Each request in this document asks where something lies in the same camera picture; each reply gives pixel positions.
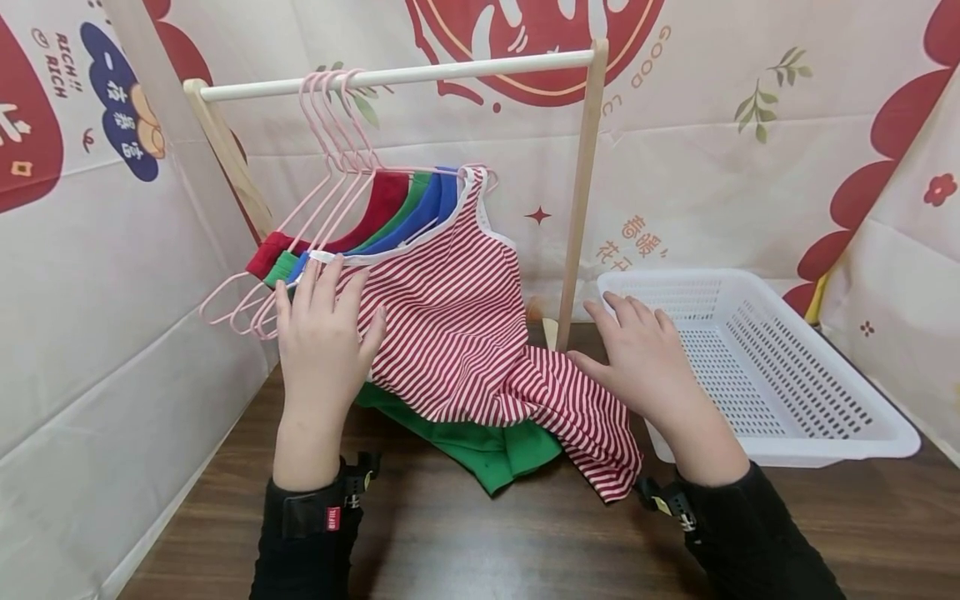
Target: wooden table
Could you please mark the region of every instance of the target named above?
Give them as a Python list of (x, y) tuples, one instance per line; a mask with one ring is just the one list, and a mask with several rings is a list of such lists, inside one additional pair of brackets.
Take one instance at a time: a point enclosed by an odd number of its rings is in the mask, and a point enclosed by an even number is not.
[[(573, 348), (603, 357), (592, 326)], [(246, 598), (283, 383), (274, 372), (127, 585), (122, 600)], [(634, 431), (644, 472), (671, 466)], [(702, 598), (676, 523), (633, 499), (605, 507), (560, 458), (490, 499), (439, 450), (354, 409), (345, 451), (379, 449), (353, 551), (356, 598)], [(960, 470), (929, 441), (900, 461), (767, 469), (850, 598), (960, 598)]]

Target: black sleeve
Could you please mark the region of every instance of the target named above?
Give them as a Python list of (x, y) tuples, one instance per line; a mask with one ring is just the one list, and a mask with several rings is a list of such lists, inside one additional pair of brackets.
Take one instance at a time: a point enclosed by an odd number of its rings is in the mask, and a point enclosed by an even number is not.
[(750, 600), (844, 598), (836, 578), (797, 529), (773, 484), (756, 464), (736, 483), (681, 487), (697, 518), (686, 547), (717, 597)]
[(344, 508), (337, 531), (285, 539), (282, 534), (283, 501), (291, 495), (302, 495), (302, 492), (286, 492), (273, 480), (267, 484), (258, 544), (260, 557), (254, 567), (251, 600), (348, 598), (350, 551), (357, 538), (363, 510)]

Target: green cloth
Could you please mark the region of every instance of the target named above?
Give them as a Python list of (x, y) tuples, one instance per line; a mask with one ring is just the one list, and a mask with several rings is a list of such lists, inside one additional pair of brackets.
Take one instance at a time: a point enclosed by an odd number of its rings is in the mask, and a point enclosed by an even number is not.
[(407, 215), (413, 212), (414, 208), (420, 204), (420, 200), (423, 198), (423, 192), (426, 191), (426, 184), (430, 182), (431, 175), (431, 173), (415, 173), (413, 180), (410, 182), (410, 189), (407, 190), (407, 197), (404, 199), (403, 204), (400, 205), (400, 210), (398, 210), (396, 215), (391, 217), (390, 221), (387, 221), (382, 228), (378, 229), (370, 239), (354, 248), (353, 252), (365, 250), (367, 246), (386, 237), (388, 233), (399, 227), (399, 225), (406, 220)]
[(473, 473), (488, 494), (555, 459), (563, 449), (557, 439), (525, 420), (510, 427), (485, 427), (471, 422), (435, 423), (424, 419), (403, 400), (365, 383), (356, 403), (376, 408), (445, 452)]
[(286, 279), (294, 271), (294, 267), (297, 266), (297, 257), (292, 254), (290, 251), (283, 251), (280, 253), (280, 256), (277, 257), (276, 263), (274, 263), (274, 268), (270, 270), (267, 274), (267, 278), (263, 280), (270, 287), (276, 285), (278, 279)]

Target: finger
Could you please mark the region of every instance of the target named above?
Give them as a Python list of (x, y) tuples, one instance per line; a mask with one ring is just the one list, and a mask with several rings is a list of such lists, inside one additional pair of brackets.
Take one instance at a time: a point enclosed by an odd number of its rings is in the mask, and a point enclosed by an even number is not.
[(677, 326), (673, 324), (673, 319), (670, 319), (670, 316), (659, 308), (654, 311), (654, 317), (657, 319), (657, 323), (660, 324), (660, 329), (663, 330), (663, 333), (673, 336), (679, 336), (680, 332), (677, 331)]
[(616, 319), (599, 303), (593, 300), (587, 300), (584, 302), (584, 308), (586, 308), (593, 322), (596, 323), (597, 331), (600, 332), (600, 337), (603, 338), (605, 342), (610, 336), (620, 330), (620, 325), (616, 324)]
[(320, 269), (320, 261), (312, 258), (306, 261), (306, 267), (300, 274), (300, 283), (297, 284), (297, 291), (294, 293), (293, 316), (302, 318), (310, 311), (313, 288), (317, 285), (318, 269)]
[(626, 329), (640, 324), (640, 318), (629, 300), (620, 298), (617, 294), (611, 292), (604, 294), (603, 299), (616, 313), (616, 319), (620, 322), (621, 328)]
[(276, 282), (274, 290), (276, 299), (276, 330), (280, 335), (286, 335), (287, 326), (290, 324), (290, 296), (287, 294), (287, 284), (280, 279)]
[(340, 282), (343, 268), (344, 258), (340, 254), (324, 267), (324, 272), (317, 279), (317, 287), (313, 290), (311, 307), (321, 307), (324, 311), (333, 312), (337, 301), (337, 283)]
[(363, 286), (367, 284), (367, 278), (370, 277), (370, 271), (364, 269), (350, 278), (344, 291), (337, 298), (337, 306), (334, 312), (343, 315), (345, 319), (350, 319), (354, 324), (360, 315), (360, 297), (363, 295)]
[(387, 310), (380, 306), (373, 314), (367, 335), (363, 336), (363, 342), (360, 344), (360, 360), (363, 361), (364, 371), (370, 370), (385, 337), (387, 337)]
[(660, 328), (660, 324), (657, 323), (657, 318), (654, 317), (654, 313), (652, 310), (650, 310), (649, 306), (647, 306), (640, 300), (637, 300), (633, 296), (627, 297), (627, 302), (629, 302), (630, 305), (633, 307), (634, 313), (636, 313), (637, 318), (640, 320), (641, 323), (643, 323), (644, 326), (653, 327), (657, 329)]
[(607, 382), (610, 381), (610, 375), (612, 369), (607, 365), (601, 365), (597, 361), (593, 360), (589, 356), (572, 350), (566, 354), (566, 357), (573, 361), (573, 364), (580, 371), (590, 379), (596, 381), (600, 385), (607, 387)]

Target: red label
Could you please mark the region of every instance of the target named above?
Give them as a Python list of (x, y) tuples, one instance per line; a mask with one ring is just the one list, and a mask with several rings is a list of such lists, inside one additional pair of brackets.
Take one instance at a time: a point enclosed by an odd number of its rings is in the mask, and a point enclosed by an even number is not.
[(331, 506), (326, 509), (326, 531), (340, 530), (340, 507)]

